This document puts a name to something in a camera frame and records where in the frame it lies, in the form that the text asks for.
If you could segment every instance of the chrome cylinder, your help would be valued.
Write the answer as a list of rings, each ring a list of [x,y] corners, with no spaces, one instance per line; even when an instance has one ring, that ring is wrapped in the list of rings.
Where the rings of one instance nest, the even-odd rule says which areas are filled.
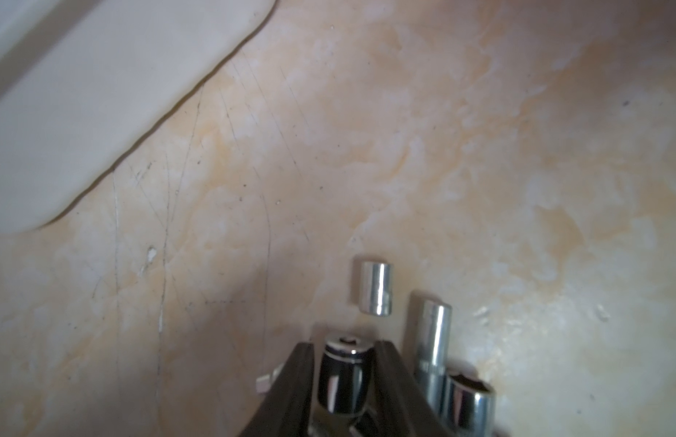
[[[391,314],[392,265],[365,261],[360,271],[360,311],[365,314]]]
[[[447,375],[440,416],[458,436],[493,435],[496,392],[486,382],[461,373]]]
[[[430,408],[440,412],[445,382],[452,307],[424,299],[415,344],[415,381]]]
[[[318,403],[331,414],[360,415],[367,400],[372,361],[372,342],[351,334],[330,333],[318,375]]]

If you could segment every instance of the metal tool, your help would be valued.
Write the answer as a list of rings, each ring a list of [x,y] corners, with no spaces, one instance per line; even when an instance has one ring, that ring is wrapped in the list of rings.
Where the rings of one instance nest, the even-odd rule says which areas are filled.
[[[360,271],[360,311],[365,314],[391,314],[392,265],[364,261]]]
[[[496,392],[486,382],[461,373],[447,375],[441,417],[461,437],[491,437]]]
[[[364,409],[372,374],[372,342],[332,332],[318,375],[318,402],[329,413],[359,415]]]
[[[239,437],[304,437],[311,412],[312,385],[313,344],[298,343]]]
[[[423,299],[415,344],[415,381],[434,412],[440,412],[452,307]]]
[[[304,437],[307,434],[313,375],[311,351],[306,343],[297,345],[241,437]],[[373,358],[378,435],[448,437],[449,432],[425,402],[394,343],[375,342]]]

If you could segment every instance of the marble surface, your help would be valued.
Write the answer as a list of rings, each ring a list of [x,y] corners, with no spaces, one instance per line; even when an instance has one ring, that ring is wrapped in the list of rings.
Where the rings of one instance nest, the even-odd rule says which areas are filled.
[[[0,237],[0,436],[234,436],[317,327],[401,345],[413,290],[510,435],[676,436],[676,1],[281,0]]]

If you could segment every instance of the curved white edge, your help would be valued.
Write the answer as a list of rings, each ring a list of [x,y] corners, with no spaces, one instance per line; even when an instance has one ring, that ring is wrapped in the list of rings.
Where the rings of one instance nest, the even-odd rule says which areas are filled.
[[[62,213],[273,5],[104,0],[93,9],[0,100],[0,234]]]

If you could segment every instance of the small white fragment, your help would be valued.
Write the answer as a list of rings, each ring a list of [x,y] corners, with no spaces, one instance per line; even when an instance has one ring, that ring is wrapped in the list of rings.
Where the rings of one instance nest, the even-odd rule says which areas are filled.
[[[473,317],[479,318],[479,317],[488,315],[488,312],[489,312],[488,307],[487,307],[487,306],[482,306],[481,308],[479,308],[478,310],[476,310],[476,311],[473,313]]]
[[[158,254],[158,250],[156,250],[156,248],[154,248],[153,246],[151,246],[151,247],[149,248],[149,252],[146,253],[146,262],[148,262],[149,264],[151,264],[151,261],[153,261],[153,259],[156,258],[156,255],[157,255],[157,254]]]
[[[158,315],[158,333],[163,332],[163,302],[161,302],[161,312]]]
[[[255,378],[255,391],[258,394],[267,393],[272,387],[272,381],[270,380],[270,375],[262,375]]]
[[[610,313],[605,310],[605,307],[598,304],[595,307],[595,315],[597,316],[598,320],[601,322],[607,322],[610,320]]]

